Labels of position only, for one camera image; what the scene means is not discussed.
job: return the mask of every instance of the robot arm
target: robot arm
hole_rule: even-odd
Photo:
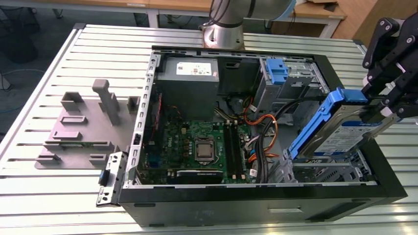
[[[373,98],[386,84],[394,87],[380,104],[361,118],[378,122],[392,114],[418,116],[418,13],[405,21],[382,18],[377,25],[364,67],[369,69],[362,93]]]
[[[276,20],[288,17],[297,0],[213,0],[204,25],[206,47],[241,49],[244,47],[244,18]]]
[[[362,90],[337,89],[289,150],[294,158],[344,157],[403,118],[418,116],[418,13],[378,22],[364,67]],[[380,95],[388,83],[394,86]]]

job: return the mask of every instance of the aluminum workbench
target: aluminum workbench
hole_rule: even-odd
[[[415,119],[405,119],[377,138],[409,197],[333,223],[141,228],[123,208],[95,207],[101,170],[35,169],[35,158],[62,111],[65,92],[97,97],[93,82],[106,78],[119,99],[141,96],[151,45],[201,47],[202,33],[103,25],[73,30],[0,144],[0,234],[418,234]],[[362,87],[365,49],[350,40],[245,34],[245,45],[248,50],[326,55],[346,88]]]

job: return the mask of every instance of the sticker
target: sticker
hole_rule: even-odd
[[[179,62],[177,75],[212,76],[210,63]]]
[[[256,169],[250,169],[250,176],[257,177],[257,170]]]
[[[146,6],[145,4],[139,4],[139,3],[127,3],[126,5],[127,6],[141,6],[141,7]]]
[[[250,104],[249,109],[252,109],[252,111],[254,111],[254,112],[257,111],[257,107],[253,104]]]
[[[316,156],[341,155],[350,151],[354,145],[364,139],[364,134],[373,131],[382,123],[362,123],[348,121],[337,128],[328,140],[316,150]]]

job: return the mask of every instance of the wooden desk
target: wooden desk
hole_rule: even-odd
[[[43,7],[53,9],[114,11],[146,13],[150,27],[158,28],[159,15],[209,16],[212,0],[0,0],[0,5]],[[325,24],[322,38],[330,38],[346,14],[340,8],[334,12],[324,9],[322,4],[312,2],[296,7],[298,23]]]
[[[149,7],[150,0],[33,0],[45,3],[82,4],[97,6]]]
[[[150,8],[210,12],[212,0],[150,0]],[[344,20],[348,16],[340,7],[334,12],[324,9],[324,4],[306,2],[296,7],[297,17],[334,18]]]
[[[157,13],[149,14],[149,18],[158,18],[158,14],[209,16],[212,0],[150,0],[149,7]],[[325,24],[321,38],[330,38],[338,27],[341,20],[346,19],[346,14],[340,7],[334,12],[324,9],[324,4],[306,2],[296,7],[297,23]],[[293,17],[281,21],[290,22]]]

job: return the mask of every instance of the table leg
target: table leg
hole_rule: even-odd
[[[150,28],[159,28],[158,9],[147,9]]]
[[[321,33],[321,38],[332,38],[333,34],[337,30],[338,24],[341,22],[341,19],[329,19],[329,23],[325,26],[325,29],[322,30]]]

